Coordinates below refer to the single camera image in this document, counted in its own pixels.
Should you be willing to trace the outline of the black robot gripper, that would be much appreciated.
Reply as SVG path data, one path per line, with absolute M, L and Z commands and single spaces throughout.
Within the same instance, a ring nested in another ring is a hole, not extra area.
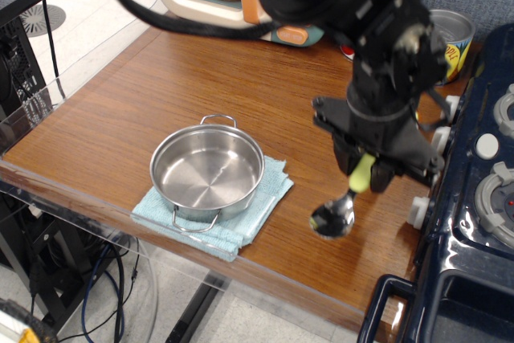
M 419 123 L 416 100 L 388 116 L 367 115 L 351 103 L 351 99 L 327 96 L 312 101 L 313 121 L 331 133 L 333 152 L 343 174 L 349 176 L 367 153 L 376 158 L 370 178 L 374 193 L 384 193 L 394 177 L 404 174 L 426 186 L 437 181 L 444 160 L 423 134 L 443 127 L 443 117 L 429 124 Z

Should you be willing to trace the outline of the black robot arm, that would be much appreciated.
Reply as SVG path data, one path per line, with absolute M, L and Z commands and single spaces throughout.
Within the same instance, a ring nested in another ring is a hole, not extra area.
M 337 163 L 351 174 L 365 154 L 376 158 L 371 188 L 396 175 L 431 185 L 443 158 L 415 119 L 420 96 L 447 74 L 446 44 L 422 0 L 260 0 L 285 25 L 313 25 L 354 51 L 345 97 L 312 102 L 315 124 L 332 135 Z

